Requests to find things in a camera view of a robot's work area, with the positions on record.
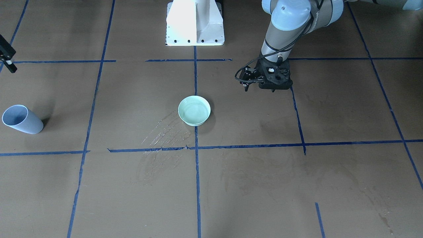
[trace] light blue cup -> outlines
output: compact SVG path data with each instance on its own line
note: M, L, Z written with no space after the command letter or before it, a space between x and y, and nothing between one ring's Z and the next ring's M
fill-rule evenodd
M178 107L179 117L188 125L196 127L203 124L210 116L209 102L200 96L189 96Z
M43 122L24 105L13 105L6 109L2 120L6 126L28 134L37 134L44 127Z

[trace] white bracket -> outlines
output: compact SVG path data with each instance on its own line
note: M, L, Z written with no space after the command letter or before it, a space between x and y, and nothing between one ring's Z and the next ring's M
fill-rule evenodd
M214 0L173 0L168 4L166 44L223 45L222 6Z

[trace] light blue joint cover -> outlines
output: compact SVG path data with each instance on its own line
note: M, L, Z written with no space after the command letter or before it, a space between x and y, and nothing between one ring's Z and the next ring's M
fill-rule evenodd
M270 14L270 2L271 1L272 0L261 0L261 7L268 14Z
M326 26L329 26L332 22L336 22L341 17L342 12L343 0L332 0L332 17Z
M402 10L420 10L423 8L423 0L408 0Z
M272 12L272 24L279 30L300 28L310 16L308 0L279 0Z

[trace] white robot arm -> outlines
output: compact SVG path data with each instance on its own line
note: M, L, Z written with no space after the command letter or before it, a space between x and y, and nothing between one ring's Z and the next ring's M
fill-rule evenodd
M423 0L361 0L363 2L419 10ZM252 83L261 89L289 89L292 86L288 56L301 36L328 26L339 19L343 0L262 0L263 10L270 14L271 22L258 58L240 68L235 78L245 91ZM252 62L257 61L254 69Z

